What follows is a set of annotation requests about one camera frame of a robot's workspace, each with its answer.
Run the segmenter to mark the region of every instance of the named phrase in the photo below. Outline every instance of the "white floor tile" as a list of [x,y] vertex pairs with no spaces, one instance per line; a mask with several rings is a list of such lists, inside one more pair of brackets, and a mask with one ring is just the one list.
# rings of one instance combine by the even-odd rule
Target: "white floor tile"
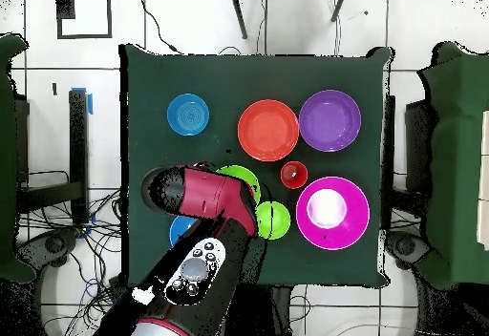
[[[304,315],[302,308],[294,308],[294,314]],[[378,320],[378,307],[314,306],[306,317],[306,336],[378,336]],[[304,324],[295,333],[304,336]]]
[[414,336],[416,320],[417,308],[382,307],[380,336]]
[[[296,285],[293,296],[304,296],[305,285]],[[379,290],[347,285],[308,285],[308,300],[311,305],[378,305]],[[304,299],[294,298],[292,305],[302,305]]]
[[[262,0],[240,0],[248,38],[243,40],[232,0],[147,0],[162,38],[182,53],[219,53],[235,46],[243,54],[265,53]],[[267,53],[332,55],[335,24],[330,22],[332,0],[268,0]],[[344,56],[365,56],[385,45],[386,0],[345,0],[340,11]],[[147,49],[172,53],[159,40],[153,19],[147,17]]]
[[13,80],[15,91],[18,95],[26,94],[26,78],[24,70],[11,70],[11,79]]
[[[114,192],[105,190],[91,190],[90,201],[103,199],[112,193]],[[99,205],[99,202],[93,203],[91,211],[94,212]],[[52,220],[49,217],[62,216],[63,213],[61,213],[59,210],[48,207],[46,209],[46,213],[50,221],[72,225],[70,220]],[[100,210],[100,212],[96,214],[96,225],[106,225],[107,223],[118,223],[113,214],[110,201]],[[111,233],[111,231],[108,229],[97,228],[96,230],[99,232],[94,230],[92,231],[90,234],[92,240],[89,240],[89,244],[97,254],[101,255],[103,261],[105,262],[105,283],[107,284],[108,280],[119,274],[121,270],[121,239],[114,237],[109,238],[107,236],[103,237],[103,234]],[[45,229],[31,228],[31,238],[34,235],[38,235],[44,231]],[[97,278],[100,280],[101,278],[101,267],[98,257],[94,255],[94,252],[90,246],[84,239],[78,239],[73,254],[81,264],[84,279],[87,282],[94,283],[93,279]],[[47,268],[44,282],[42,284],[41,303],[77,305],[82,300],[82,295],[84,295],[85,288],[86,284],[80,277],[78,264],[76,263],[76,260],[70,256],[65,265],[57,268],[50,266]],[[88,288],[88,291],[89,295],[85,294],[83,297],[84,302],[90,300],[90,294],[93,295],[95,293],[96,286],[91,285]]]
[[83,319],[84,312],[84,305],[42,305],[41,321],[48,336],[92,336],[103,313],[91,308],[89,321]]
[[93,95],[93,114],[88,115],[89,187],[119,187],[119,71],[28,70],[27,80],[30,170],[69,171],[68,94],[71,88],[86,88]]
[[[395,96],[393,169],[397,173],[406,173],[406,106],[425,98],[417,73],[391,72],[391,95]],[[405,189],[406,177],[394,175],[393,185]]]
[[[144,11],[139,0],[111,0],[112,38],[58,39],[55,0],[27,0],[26,38],[29,68],[118,68],[118,44],[144,44]],[[106,11],[100,0],[74,0],[78,18],[63,20],[76,23],[72,32],[93,32],[92,17]]]
[[291,306],[288,309],[288,317],[290,319],[290,328],[292,329],[292,336],[304,336],[304,315],[307,312],[306,309],[301,306]]
[[489,0],[389,0],[389,45],[394,69],[428,67],[437,43],[457,41],[470,51],[489,50]]
[[[24,0],[0,0],[0,34],[7,32],[24,35]],[[24,68],[24,54],[13,58],[13,68]]]
[[391,282],[382,288],[382,305],[417,306],[415,276],[411,270],[401,270],[387,252],[384,269]]

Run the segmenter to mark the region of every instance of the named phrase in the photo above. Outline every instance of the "blue tape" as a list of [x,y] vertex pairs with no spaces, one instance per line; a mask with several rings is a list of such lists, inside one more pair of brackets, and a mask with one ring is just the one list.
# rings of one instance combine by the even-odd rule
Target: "blue tape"
[[[85,228],[83,228],[83,231],[86,232],[88,235],[92,234],[92,227],[91,226],[86,226]],[[77,237],[78,240],[83,240],[85,239],[85,236],[83,234],[80,234],[78,237]]]
[[[87,88],[72,88],[72,91],[81,91],[87,93]],[[87,110],[90,115],[94,113],[94,98],[92,94],[87,95]]]
[[92,94],[88,95],[87,98],[87,107],[88,107],[88,113],[93,114],[94,113],[94,107],[93,107],[93,101],[92,101]]

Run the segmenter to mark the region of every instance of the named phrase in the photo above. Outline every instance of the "red cup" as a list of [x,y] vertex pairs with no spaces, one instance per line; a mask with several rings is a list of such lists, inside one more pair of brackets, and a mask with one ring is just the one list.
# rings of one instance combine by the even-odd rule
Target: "red cup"
[[285,187],[298,189],[308,181],[308,168],[297,160],[291,160],[282,167],[280,180]]

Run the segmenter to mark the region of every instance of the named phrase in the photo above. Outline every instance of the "blue plate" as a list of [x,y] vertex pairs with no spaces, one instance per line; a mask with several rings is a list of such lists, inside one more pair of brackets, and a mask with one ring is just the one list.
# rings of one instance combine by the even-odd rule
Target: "blue plate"
[[209,121],[209,109],[205,102],[194,94],[175,97],[166,112],[168,124],[181,136],[196,136]]
[[187,232],[195,221],[196,219],[190,217],[177,216],[170,226],[170,244],[175,246],[180,236]]

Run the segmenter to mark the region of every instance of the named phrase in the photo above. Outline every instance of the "floor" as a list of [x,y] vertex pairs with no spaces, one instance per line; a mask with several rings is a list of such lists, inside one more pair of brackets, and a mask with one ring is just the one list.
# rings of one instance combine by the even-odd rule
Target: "floor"
[[[219,53],[233,46],[242,54],[264,52],[262,0],[242,1],[248,39],[243,40],[231,0],[145,0],[158,19],[164,40],[182,53]],[[63,32],[106,33],[106,0],[75,0],[76,19],[63,20]],[[151,17],[139,0],[111,0],[113,38],[57,39],[54,0],[0,0],[0,33],[18,32],[29,43],[12,61],[11,77],[18,93],[31,103],[31,171],[69,170],[67,97],[74,87],[93,95],[89,115],[90,198],[99,200],[120,186],[119,58],[117,44],[138,44],[152,53],[172,53],[159,40]],[[391,94],[396,96],[394,170],[406,170],[403,113],[406,104],[422,99],[424,91],[415,71],[430,64],[432,48],[452,40],[471,51],[488,50],[489,0],[345,0],[340,12],[339,54],[362,56],[373,47],[395,51],[390,73]],[[268,0],[267,53],[333,55],[336,26],[330,22],[332,0]],[[233,48],[223,53],[234,53]],[[32,176],[31,185],[63,181],[62,174]],[[396,187],[405,187],[402,175]],[[60,215],[48,209],[48,216]],[[30,215],[20,242],[39,233],[37,216]],[[117,223],[109,206],[97,215]],[[95,240],[102,234],[93,233]],[[112,238],[104,252],[107,276],[120,271],[120,239]],[[96,274],[94,256],[84,240],[74,251],[83,276]],[[385,255],[389,285],[362,287],[297,286],[290,316],[294,336],[413,336],[417,312],[415,280]],[[50,267],[42,291],[43,322],[50,336],[63,336],[80,303],[90,295],[73,257],[60,268]],[[310,311],[302,318],[307,296]],[[76,336],[90,336],[79,330]]]

